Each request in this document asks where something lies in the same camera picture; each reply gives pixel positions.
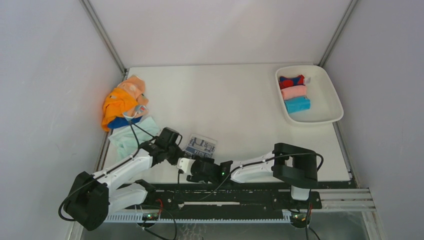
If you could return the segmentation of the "white blue patterned towel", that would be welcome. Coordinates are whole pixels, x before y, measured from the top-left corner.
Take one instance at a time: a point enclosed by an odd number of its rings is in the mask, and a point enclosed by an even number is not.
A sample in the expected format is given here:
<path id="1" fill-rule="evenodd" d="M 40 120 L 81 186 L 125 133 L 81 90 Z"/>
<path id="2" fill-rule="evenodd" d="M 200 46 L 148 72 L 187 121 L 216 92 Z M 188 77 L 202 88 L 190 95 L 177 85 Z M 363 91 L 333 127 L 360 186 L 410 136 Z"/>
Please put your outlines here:
<path id="1" fill-rule="evenodd" d="M 212 158 L 216 150 L 216 145 L 216 140 L 193 133 L 184 151 L 193 156 Z"/>

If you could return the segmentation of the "mint green towel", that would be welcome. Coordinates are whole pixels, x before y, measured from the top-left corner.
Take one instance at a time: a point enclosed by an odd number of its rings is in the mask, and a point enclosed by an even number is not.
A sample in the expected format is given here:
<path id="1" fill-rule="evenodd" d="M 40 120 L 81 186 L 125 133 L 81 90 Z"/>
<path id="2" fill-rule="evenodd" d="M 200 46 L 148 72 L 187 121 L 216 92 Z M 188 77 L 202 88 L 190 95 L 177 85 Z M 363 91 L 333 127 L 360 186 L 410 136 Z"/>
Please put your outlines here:
<path id="1" fill-rule="evenodd" d="M 115 147 L 115 162 L 119 162 L 135 152 L 138 148 L 137 141 L 141 144 L 153 138 L 140 128 L 151 134 L 153 137 L 155 137 L 161 130 L 151 116 L 148 116 L 144 120 L 142 119 L 131 126 L 121 128 L 118 131 L 114 130 L 108 139 Z"/>

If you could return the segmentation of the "bright blue towel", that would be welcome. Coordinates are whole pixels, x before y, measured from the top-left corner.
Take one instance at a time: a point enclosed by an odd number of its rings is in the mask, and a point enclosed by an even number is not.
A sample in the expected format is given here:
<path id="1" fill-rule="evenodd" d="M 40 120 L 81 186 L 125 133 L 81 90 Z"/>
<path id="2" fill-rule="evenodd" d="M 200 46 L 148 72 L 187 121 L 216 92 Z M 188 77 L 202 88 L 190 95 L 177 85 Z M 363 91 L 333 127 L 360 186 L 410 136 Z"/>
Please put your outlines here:
<path id="1" fill-rule="evenodd" d="M 306 96 L 294 97 L 284 101 L 288 114 L 309 110 L 311 101 Z"/>

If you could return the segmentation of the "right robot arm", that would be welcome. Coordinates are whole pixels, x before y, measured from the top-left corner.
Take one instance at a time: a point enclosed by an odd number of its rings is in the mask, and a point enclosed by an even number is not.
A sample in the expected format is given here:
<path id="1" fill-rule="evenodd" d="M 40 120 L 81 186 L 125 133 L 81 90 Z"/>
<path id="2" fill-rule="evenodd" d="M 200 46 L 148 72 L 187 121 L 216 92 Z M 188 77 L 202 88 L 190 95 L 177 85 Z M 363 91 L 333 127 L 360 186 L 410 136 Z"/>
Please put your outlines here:
<path id="1" fill-rule="evenodd" d="M 248 160 L 216 164 L 211 158 L 180 158 L 176 166 L 187 175 L 187 181 L 218 187 L 228 181 L 243 184 L 271 176 L 290 185 L 289 203 L 302 208 L 308 203 L 311 190 L 318 186 L 318 171 L 323 163 L 324 157 L 313 150 L 276 143 L 271 152 Z"/>

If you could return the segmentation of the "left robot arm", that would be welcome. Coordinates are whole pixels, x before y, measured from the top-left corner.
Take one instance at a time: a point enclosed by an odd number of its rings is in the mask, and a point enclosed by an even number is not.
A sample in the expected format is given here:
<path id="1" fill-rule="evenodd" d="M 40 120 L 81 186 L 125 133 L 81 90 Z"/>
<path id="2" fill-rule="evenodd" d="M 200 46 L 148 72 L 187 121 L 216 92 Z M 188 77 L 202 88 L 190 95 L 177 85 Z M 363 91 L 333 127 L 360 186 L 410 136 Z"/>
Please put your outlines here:
<path id="1" fill-rule="evenodd" d="M 176 165 L 184 151 L 175 143 L 161 147 L 149 141 L 123 160 L 95 173 L 79 173 L 68 196 L 58 208 L 62 220 L 78 222 L 86 230 L 97 229 L 108 215 L 133 205 L 153 207 L 157 196 L 140 183 L 127 183 L 131 178 L 167 160 Z"/>

